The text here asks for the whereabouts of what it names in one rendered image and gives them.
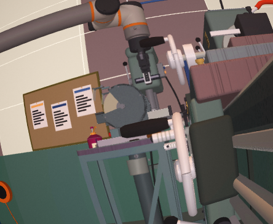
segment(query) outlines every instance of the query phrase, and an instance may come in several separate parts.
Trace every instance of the bulletin board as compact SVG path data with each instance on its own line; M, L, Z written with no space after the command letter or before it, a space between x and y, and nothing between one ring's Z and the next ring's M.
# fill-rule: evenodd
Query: bulletin board
M97 124L95 113L103 111L98 72L86 74L23 94L26 122L33 151L86 143L90 127L109 138L105 123Z

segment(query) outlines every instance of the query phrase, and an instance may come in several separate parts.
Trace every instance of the orange cable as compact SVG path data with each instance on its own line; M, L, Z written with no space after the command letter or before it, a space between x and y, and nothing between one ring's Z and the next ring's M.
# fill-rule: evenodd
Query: orange cable
M8 205L7 205L7 203L5 203L6 204L6 206L7 206L7 208L8 208L8 210L9 210L9 212L11 213L11 211L10 211L10 209L9 209L9 207L8 207ZM12 213L11 213L11 216L14 218L14 216L12 215ZM14 218L14 220L15 220L15 218ZM15 222L16 222L16 220L15 220ZM17 222L16 222L17 223ZM17 223L18 224L18 223Z

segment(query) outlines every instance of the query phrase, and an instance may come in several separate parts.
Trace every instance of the bottle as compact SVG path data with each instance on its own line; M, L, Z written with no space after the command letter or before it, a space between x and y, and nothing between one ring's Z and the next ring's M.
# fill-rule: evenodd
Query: bottle
M94 131L96 126L95 127L90 127L91 128L91 134L88 138L88 145L89 145L89 148L97 148L98 145L97 145L97 141L100 141L102 140L102 137L100 135L97 135L96 132Z

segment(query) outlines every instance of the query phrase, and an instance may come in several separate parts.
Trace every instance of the white handwheel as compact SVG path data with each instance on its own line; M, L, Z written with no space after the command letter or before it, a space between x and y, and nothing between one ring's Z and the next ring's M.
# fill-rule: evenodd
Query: white handwheel
M169 44L170 44L173 61L175 62L176 70L177 70L177 73L178 73L179 82L180 82L181 85L184 85L185 84L185 78L184 78L184 73L183 73L183 70L182 70L182 68L184 67L184 62L183 62L183 64L181 64L181 62L180 62L180 57L178 55L178 51L177 51L173 36L168 35L168 37L165 38L165 41L168 41Z
M183 121L180 113L173 114L172 120L186 205L188 207L188 214L193 217L197 215L197 203L194 192L194 182L192 181L191 166L189 164Z

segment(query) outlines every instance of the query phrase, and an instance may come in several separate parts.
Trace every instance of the white paper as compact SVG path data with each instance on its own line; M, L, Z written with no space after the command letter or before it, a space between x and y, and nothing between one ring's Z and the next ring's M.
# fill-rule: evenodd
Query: white paper
M96 113L91 85L73 89L73 95L78 117Z
M30 105L30 108L31 108L31 116L32 116L34 129L41 129L43 127L48 127L44 101L32 103Z
M52 104L52 117L55 124L55 131L71 129L71 121L68 110L67 100Z

